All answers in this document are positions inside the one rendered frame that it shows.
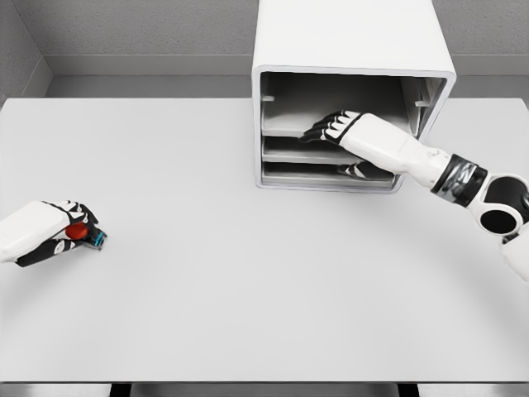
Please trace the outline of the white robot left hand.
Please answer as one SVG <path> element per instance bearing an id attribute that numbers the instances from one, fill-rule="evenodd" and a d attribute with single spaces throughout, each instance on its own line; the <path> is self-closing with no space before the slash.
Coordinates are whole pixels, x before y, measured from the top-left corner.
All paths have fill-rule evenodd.
<path id="1" fill-rule="evenodd" d="M 84 246 L 65 234 L 67 226 L 80 222 L 98 227 L 97 218 L 82 203 L 28 203 L 0 221 L 0 263 L 27 267 Z"/>

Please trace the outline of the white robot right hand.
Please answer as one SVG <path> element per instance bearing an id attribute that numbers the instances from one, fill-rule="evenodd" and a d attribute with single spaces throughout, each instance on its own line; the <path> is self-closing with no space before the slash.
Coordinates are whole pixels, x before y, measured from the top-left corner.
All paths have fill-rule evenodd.
<path id="1" fill-rule="evenodd" d="M 371 113 L 340 110 L 325 116 L 303 133 L 302 143 L 327 141 L 355 155 L 338 171 L 354 179 L 391 180 L 410 173 L 424 153 L 422 144 L 390 122 Z"/>

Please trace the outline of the load switch with red knob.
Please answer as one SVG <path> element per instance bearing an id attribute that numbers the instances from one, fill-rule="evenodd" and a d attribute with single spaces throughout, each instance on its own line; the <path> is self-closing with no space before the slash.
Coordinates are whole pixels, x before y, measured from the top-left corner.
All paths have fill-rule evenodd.
<path id="1" fill-rule="evenodd" d="M 67 226 L 65 234 L 70 240 L 96 250 L 102 250 L 107 238 L 107 234 L 97 226 L 82 222 Z"/>

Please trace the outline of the grey cabinet drawer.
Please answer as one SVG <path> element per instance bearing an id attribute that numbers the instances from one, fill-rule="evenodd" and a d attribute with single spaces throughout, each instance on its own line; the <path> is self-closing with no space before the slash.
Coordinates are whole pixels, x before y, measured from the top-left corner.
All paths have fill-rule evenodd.
<path id="1" fill-rule="evenodd" d="M 261 180 L 264 184 L 274 186 L 291 186 L 311 189 L 375 189 L 390 190 L 394 179 L 355 179 L 343 175 L 337 165 L 264 162 Z"/>
<path id="2" fill-rule="evenodd" d="M 408 134 L 416 136 L 419 132 L 420 114 L 409 116 L 404 113 L 380 113 L 379 117 L 395 124 Z M 262 122 L 261 132 L 264 136 L 300 137 L 315 122 L 323 119 L 324 114 L 293 113 L 266 117 Z"/>
<path id="3" fill-rule="evenodd" d="M 297 137 L 265 136 L 262 145 L 265 162 L 341 165 L 357 160 L 360 158 L 327 141 L 302 143 Z"/>

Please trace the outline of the white tabletop storage cabinet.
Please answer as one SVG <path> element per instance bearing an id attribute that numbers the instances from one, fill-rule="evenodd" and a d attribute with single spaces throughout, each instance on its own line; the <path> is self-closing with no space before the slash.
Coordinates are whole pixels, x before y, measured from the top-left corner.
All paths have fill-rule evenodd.
<path id="1" fill-rule="evenodd" d="M 253 65 L 255 177 L 262 122 L 293 113 L 352 110 L 420 114 L 423 140 L 456 81 L 431 0 L 259 0 Z M 315 189 L 361 193 L 390 190 Z"/>

